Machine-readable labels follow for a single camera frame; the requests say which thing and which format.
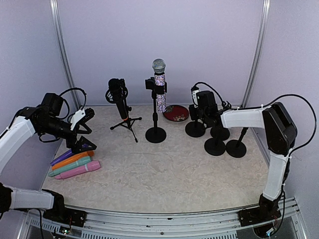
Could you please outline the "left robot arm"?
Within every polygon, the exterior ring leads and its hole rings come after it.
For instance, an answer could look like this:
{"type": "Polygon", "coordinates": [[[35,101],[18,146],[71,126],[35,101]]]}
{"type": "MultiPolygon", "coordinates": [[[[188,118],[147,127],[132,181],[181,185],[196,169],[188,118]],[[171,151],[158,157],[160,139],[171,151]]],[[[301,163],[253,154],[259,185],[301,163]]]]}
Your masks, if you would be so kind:
{"type": "MultiPolygon", "coordinates": [[[[87,126],[95,112],[92,108],[80,108],[73,114],[70,121],[60,117],[62,105],[66,100],[55,93],[45,94],[42,102],[35,107],[24,107],[16,112],[13,120],[0,135],[0,169],[8,169],[5,175],[13,173],[13,166],[18,165],[18,157],[30,163],[27,175],[44,169],[41,162],[45,156],[50,156],[44,149],[36,149],[39,145],[35,137],[53,136],[55,141],[65,140],[66,147],[72,153],[83,153],[95,150],[97,146],[85,138],[92,131],[87,126]]],[[[11,210],[40,211],[40,217],[67,226],[84,225],[86,214],[84,211],[67,208],[64,197],[51,190],[34,190],[26,183],[8,183],[0,185],[0,212],[11,210]]]]}

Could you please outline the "pink microphone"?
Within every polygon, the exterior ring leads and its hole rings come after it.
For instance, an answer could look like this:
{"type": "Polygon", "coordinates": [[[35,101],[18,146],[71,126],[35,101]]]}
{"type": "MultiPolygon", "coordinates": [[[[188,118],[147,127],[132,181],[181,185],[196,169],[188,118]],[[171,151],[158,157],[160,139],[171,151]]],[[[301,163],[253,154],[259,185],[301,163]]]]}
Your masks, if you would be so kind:
{"type": "Polygon", "coordinates": [[[85,165],[76,167],[74,169],[68,170],[66,172],[62,172],[59,175],[55,176],[54,178],[57,180],[71,178],[73,176],[77,176],[80,174],[84,174],[87,172],[95,171],[101,168],[100,162],[98,160],[91,161],[86,163],[85,165]]]}

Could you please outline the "purple microphone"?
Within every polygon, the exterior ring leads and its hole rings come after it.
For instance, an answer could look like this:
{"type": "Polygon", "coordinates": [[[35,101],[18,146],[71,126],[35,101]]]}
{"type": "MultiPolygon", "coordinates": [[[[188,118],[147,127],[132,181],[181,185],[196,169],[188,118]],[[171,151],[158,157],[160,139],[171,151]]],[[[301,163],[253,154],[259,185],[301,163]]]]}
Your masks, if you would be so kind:
{"type": "Polygon", "coordinates": [[[78,154],[78,153],[80,153],[80,152],[74,153],[74,152],[72,152],[72,150],[70,149],[70,150],[66,151],[65,153],[61,154],[60,156],[58,156],[57,158],[53,159],[53,160],[50,162],[50,165],[51,165],[51,166],[54,166],[55,164],[57,164],[57,163],[59,163],[59,162],[65,160],[65,159],[67,159],[67,158],[69,158],[69,157],[71,157],[71,156],[73,156],[73,155],[75,155],[75,154],[78,154]]]}

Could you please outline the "tall black stand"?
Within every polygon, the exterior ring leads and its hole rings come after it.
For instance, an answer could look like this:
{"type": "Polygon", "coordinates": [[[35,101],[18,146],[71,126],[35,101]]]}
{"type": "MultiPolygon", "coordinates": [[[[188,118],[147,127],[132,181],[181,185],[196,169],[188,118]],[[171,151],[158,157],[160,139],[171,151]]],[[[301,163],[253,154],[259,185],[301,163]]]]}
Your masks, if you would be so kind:
{"type": "Polygon", "coordinates": [[[187,123],[185,126],[185,132],[190,137],[202,137],[205,134],[206,128],[199,118],[187,123]]]}

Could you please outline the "black stand with phone clamp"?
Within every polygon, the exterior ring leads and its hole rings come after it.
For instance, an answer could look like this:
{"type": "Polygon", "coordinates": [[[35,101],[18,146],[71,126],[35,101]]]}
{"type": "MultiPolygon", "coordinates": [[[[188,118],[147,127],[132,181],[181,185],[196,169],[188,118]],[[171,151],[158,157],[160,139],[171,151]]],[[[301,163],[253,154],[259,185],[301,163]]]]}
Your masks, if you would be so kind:
{"type": "Polygon", "coordinates": [[[153,99],[153,123],[154,126],[146,131],[146,140],[151,143],[161,143],[166,139],[166,132],[163,128],[158,127],[158,113],[157,113],[157,94],[163,95],[165,93],[165,86],[158,86],[155,83],[155,78],[150,77],[145,80],[147,90],[152,91],[153,99]]]}

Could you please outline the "teal microphone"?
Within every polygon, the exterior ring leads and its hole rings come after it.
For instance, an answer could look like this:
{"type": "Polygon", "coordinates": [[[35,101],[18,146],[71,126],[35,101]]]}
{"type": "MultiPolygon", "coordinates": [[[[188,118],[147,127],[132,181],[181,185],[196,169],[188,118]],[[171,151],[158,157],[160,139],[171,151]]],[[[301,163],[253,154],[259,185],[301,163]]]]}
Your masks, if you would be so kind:
{"type": "Polygon", "coordinates": [[[60,168],[52,170],[51,172],[48,173],[48,176],[53,177],[53,176],[59,175],[60,173],[63,173],[63,172],[66,172],[68,170],[74,169],[76,167],[82,166],[86,163],[89,163],[90,161],[91,161],[90,156],[82,157],[82,158],[78,159],[77,161],[74,161],[74,162],[69,163],[65,166],[62,166],[60,168]]]}

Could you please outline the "glitter silver-head microphone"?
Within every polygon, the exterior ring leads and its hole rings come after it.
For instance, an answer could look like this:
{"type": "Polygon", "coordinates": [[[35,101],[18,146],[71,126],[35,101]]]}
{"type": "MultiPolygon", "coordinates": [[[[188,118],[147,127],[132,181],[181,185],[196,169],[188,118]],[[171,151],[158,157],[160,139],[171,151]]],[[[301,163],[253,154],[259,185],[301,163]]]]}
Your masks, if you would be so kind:
{"type": "Polygon", "coordinates": [[[164,113],[166,111],[166,81],[165,81],[165,67],[166,64],[162,59],[155,59],[152,63],[155,79],[155,93],[157,95],[158,112],[164,113]]]}

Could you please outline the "orange microphone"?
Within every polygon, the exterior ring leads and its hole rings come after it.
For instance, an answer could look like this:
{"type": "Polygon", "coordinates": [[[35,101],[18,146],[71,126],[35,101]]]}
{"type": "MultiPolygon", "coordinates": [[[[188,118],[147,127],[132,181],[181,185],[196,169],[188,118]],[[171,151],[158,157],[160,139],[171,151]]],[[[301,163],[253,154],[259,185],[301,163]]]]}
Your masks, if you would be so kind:
{"type": "Polygon", "coordinates": [[[94,156],[94,151],[90,150],[90,151],[86,151],[86,152],[82,152],[82,153],[78,153],[78,154],[75,154],[67,159],[64,159],[63,161],[53,165],[51,167],[52,170],[55,170],[55,169],[58,169],[58,168],[61,168],[67,164],[70,164],[70,163],[73,163],[77,160],[79,160],[80,158],[82,157],[85,157],[85,156],[94,156]]]}

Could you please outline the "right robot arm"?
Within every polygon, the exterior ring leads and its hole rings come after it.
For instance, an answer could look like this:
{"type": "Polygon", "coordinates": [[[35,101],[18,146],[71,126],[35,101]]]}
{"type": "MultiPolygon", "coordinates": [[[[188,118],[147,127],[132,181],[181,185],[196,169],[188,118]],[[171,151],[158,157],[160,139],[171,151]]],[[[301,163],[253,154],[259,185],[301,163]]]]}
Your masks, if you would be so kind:
{"type": "Polygon", "coordinates": [[[218,109],[215,90],[201,91],[191,88],[192,105],[189,106],[191,122],[185,127],[191,137],[201,137],[207,128],[212,137],[204,144],[205,151],[213,156],[227,152],[235,158],[243,157],[246,146],[242,142],[248,128],[263,128],[266,133],[270,164],[268,178],[259,205],[238,212],[241,226],[249,226],[283,217],[278,202],[284,194],[284,183],[289,173],[289,154],[295,145],[297,128],[284,105],[280,102],[254,109],[236,109],[222,102],[218,109]]]}

